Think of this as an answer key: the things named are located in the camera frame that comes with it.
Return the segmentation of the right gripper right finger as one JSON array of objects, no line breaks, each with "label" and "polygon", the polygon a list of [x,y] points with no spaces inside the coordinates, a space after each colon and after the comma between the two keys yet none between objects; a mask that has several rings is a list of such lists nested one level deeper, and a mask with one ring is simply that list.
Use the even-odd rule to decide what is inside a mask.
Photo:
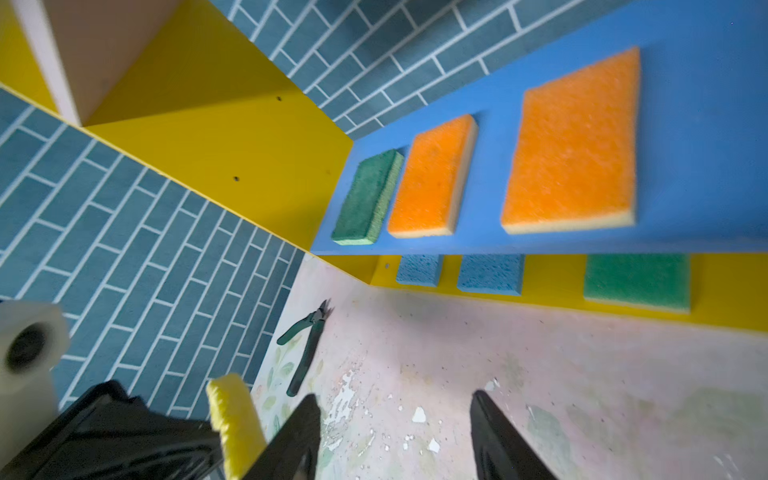
[{"label": "right gripper right finger", "polygon": [[556,479],[484,390],[472,395],[470,423],[479,480]]}]

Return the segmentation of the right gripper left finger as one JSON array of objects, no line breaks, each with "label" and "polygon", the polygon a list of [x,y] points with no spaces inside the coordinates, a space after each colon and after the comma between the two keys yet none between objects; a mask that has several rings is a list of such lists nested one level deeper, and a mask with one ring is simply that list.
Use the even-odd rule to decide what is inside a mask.
[{"label": "right gripper left finger", "polygon": [[308,394],[259,455],[246,480],[316,478],[321,441],[321,411],[314,394]]}]

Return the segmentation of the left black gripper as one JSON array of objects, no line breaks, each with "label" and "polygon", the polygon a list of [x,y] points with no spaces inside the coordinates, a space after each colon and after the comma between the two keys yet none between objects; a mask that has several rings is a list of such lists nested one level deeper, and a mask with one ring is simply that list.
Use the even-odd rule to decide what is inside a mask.
[{"label": "left black gripper", "polygon": [[223,463],[206,421],[162,415],[116,380],[87,390],[2,469],[3,479],[204,479]]}]

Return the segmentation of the yellow sponge front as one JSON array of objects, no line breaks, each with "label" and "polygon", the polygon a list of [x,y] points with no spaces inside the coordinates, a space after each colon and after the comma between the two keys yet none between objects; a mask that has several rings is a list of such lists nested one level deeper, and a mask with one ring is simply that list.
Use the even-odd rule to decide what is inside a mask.
[{"label": "yellow sponge front", "polygon": [[250,391],[242,377],[230,373],[206,386],[210,424],[220,436],[224,475],[244,479],[267,446]]}]

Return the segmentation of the bright green sponge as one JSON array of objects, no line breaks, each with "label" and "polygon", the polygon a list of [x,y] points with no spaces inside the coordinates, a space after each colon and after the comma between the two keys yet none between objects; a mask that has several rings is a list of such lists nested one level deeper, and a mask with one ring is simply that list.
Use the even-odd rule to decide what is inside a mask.
[{"label": "bright green sponge", "polygon": [[583,296],[589,301],[671,313],[691,309],[686,254],[596,254],[587,258]]}]

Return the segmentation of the orange sponge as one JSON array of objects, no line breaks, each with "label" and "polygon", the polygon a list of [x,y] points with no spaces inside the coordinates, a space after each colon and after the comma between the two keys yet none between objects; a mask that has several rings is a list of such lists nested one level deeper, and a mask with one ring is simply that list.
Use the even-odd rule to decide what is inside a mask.
[{"label": "orange sponge", "polygon": [[415,137],[387,227],[391,236],[455,232],[477,132],[476,120],[466,114]]}]

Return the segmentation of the dark green scrub sponge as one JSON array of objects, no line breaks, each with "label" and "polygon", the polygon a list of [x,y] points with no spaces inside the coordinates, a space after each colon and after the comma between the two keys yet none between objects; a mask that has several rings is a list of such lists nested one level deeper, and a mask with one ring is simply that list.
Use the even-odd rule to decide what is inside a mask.
[{"label": "dark green scrub sponge", "polygon": [[403,162],[403,155],[390,149],[358,165],[331,235],[333,242],[359,246],[377,241]]}]

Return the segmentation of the pale yellow sponge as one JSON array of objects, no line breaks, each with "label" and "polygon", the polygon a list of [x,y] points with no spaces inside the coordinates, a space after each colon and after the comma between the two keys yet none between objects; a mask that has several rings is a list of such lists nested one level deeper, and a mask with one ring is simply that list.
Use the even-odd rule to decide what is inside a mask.
[{"label": "pale yellow sponge", "polygon": [[635,224],[640,86],[632,47],[525,92],[500,219],[507,234]]}]

